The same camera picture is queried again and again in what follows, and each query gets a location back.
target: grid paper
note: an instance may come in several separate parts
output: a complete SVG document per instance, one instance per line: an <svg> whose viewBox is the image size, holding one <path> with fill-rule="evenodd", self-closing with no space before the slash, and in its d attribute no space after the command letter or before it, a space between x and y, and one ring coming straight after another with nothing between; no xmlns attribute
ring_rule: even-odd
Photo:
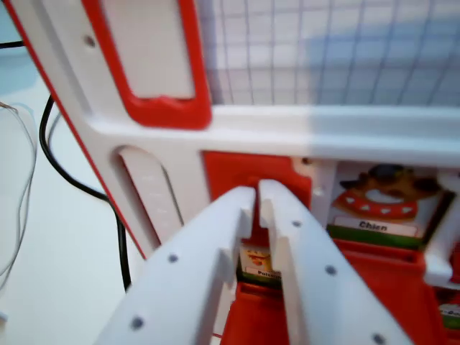
<svg viewBox="0 0 460 345"><path fill-rule="evenodd" d="M196 0L214 104L460 105L460 0Z"/></svg>

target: red and white plastic frame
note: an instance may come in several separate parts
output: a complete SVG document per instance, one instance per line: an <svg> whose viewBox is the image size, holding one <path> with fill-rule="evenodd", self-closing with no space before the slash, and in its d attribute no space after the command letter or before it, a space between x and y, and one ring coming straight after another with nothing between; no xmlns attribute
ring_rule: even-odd
<svg viewBox="0 0 460 345"><path fill-rule="evenodd" d="M146 258L210 204L219 176L208 175L207 152L293 157L294 171L310 178L310 211L323 226L339 160L437 167L443 186L459 191L458 109L212 106L192 0L6 6ZM458 209L455 200L428 246L432 285L458 288L448 261ZM222 292L215 333L233 297L234 288Z"/></svg>

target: white cable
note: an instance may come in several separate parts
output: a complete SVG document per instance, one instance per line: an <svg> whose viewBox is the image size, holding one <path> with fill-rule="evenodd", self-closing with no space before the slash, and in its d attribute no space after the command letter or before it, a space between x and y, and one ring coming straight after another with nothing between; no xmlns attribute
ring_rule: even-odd
<svg viewBox="0 0 460 345"><path fill-rule="evenodd" d="M31 118L34 123L34 131L33 131L34 139L32 138L30 131L27 129L26 124L22 121L16 109L3 108L2 110L3 111L7 110L11 114L13 114L14 118L18 121L19 125L21 126L21 129L24 132L27 138L27 141L30 144L30 150L32 153L32 164L29 170L29 175L27 176L26 182L24 184L21 195L19 197L19 203L17 206L16 245L13 251L13 255L11 256L11 259L8 261L8 263L4 267L2 267L0 270L0 276L5 275L3 281L0 284L0 290L2 290L5 287L5 284L8 281L9 275L12 271L13 265L16 262L17 255L21 248L22 240L24 239L24 234L25 234L25 230L27 226L27 219L29 215L30 186L32 184L32 178L34 177L34 172L35 172L35 164L37 162L37 141L38 141L37 125L32 115L31 115ZM21 220L23 204L25 207L24 222L22 222Z"/></svg>

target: white plastic frame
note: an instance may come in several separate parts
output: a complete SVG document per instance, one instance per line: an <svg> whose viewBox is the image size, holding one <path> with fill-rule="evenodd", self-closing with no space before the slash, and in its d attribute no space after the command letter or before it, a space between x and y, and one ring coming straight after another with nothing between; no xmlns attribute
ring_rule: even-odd
<svg viewBox="0 0 460 345"><path fill-rule="evenodd" d="M450 282L454 274L450 256L460 240L460 175L456 170L442 170L438 174L439 183L456 193L446 214L436 228L425 250L425 281L429 285L460 290L460 284Z"/></svg>
<svg viewBox="0 0 460 345"><path fill-rule="evenodd" d="M295 195L261 180L259 199L260 226L268 228L273 268L281 271L291 345L412 344Z"/></svg>
<svg viewBox="0 0 460 345"><path fill-rule="evenodd" d="M230 190L162 245L96 344L208 344L222 287L235 281L240 239L251 236L255 197L253 188Z"/></svg>
<svg viewBox="0 0 460 345"><path fill-rule="evenodd" d="M79 1L11 0L11 4L63 110L146 257L178 231L182 221L187 223L209 204L202 151L313 158L316 163L308 173L314 190L322 192L313 195L312 212L322 224L327 216L323 206L330 204L333 161L460 167L457 109L214 106L211 125L203 131L140 126L123 107ZM86 44L88 36L95 46ZM118 159L126 148L151 156L147 163L124 161L135 181ZM156 173L149 176L157 181L157 189L142 178L146 164L152 162L157 162ZM146 198L133 185L151 190L157 202L165 202L143 206L141 200L145 203ZM169 227L155 233L160 223Z"/></svg>

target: red plastic panel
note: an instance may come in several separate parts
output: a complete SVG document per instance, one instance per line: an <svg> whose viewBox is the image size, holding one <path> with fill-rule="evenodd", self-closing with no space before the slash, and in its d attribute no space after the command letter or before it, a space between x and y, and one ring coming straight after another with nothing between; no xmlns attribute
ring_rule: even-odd
<svg viewBox="0 0 460 345"><path fill-rule="evenodd" d="M289 345L281 291L239 283L221 345Z"/></svg>
<svg viewBox="0 0 460 345"><path fill-rule="evenodd" d="M149 99L136 97L128 85L101 1L82 2L130 117L149 127L206 128L211 121L211 102L193 0L178 0L195 86L195 98L192 99L174 99L167 96Z"/></svg>
<svg viewBox="0 0 460 345"><path fill-rule="evenodd" d="M448 329L448 345L460 345L460 331L456 329Z"/></svg>
<svg viewBox="0 0 460 345"><path fill-rule="evenodd" d="M239 185L257 188L260 180L273 179L288 187L305 206L310 205L311 179L293 170L290 157L204 152L203 159L212 200L216 200ZM244 242L263 247L269 246L267 230L259 226L258 198L252 237Z"/></svg>
<svg viewBox="0 0 460 345"><path fill-rule="evenodd" d="M447 344L433 289L423 281L421 253L350 241L336 243L414 344ZM282 296L275 293L255 293L252 300L239 290L221 344L289 344L285 313L274 300L282 303ZM455 341L452 336L449 344L457 344Z"/></svg>
<svg viewBox="0 0 460 345"><path fill-rule="evenodd" d="M460 244L455 246L454 252L451 256L452 274L451 282L460 283Z"/></svg>

